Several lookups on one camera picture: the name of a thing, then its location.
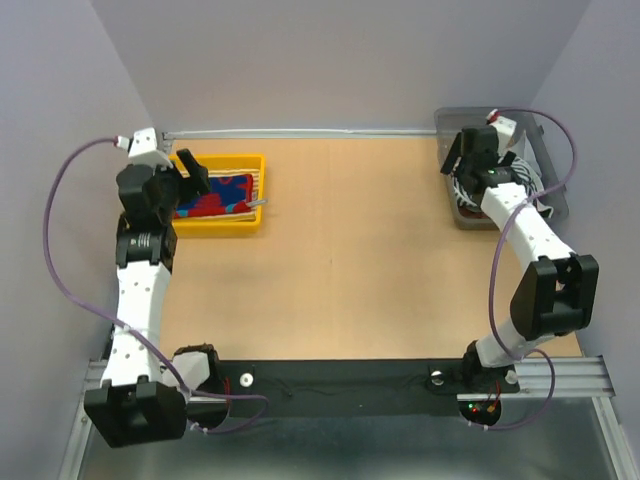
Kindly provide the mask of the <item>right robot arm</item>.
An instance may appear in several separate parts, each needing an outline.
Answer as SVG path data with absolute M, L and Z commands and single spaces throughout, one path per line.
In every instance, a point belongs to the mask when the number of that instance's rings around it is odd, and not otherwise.
M 489 334 L 462 358 L 459 378 L 472 390 L 484 389 L 539 345 L 586 328 L 599 276 L 595 258 L 564 243 L 535 207 L 506 148 L 512 135 L 498 122 L 465 127 L 441 167 L 499 228 L 497 247 L 511 247 L 522 267 L 507 319 L 497 323 L 491 314 Z

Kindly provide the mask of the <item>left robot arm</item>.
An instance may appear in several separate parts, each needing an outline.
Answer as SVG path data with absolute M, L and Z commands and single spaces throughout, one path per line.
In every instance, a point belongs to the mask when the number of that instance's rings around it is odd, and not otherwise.
M 178 206 L 210 192 L 207 169 L 191 152 L 178 165 L 132 160 L 116 177 L 123 206 L 116 232 L 119 298 L 111 352 L 99 388 L 84 409 L 112 448 L 179 439 L 194 390 L 215 392 L 223 371 L 215 352 L 186 349 L 173 360 L 159 351 L 162 307 L 172 275 Z

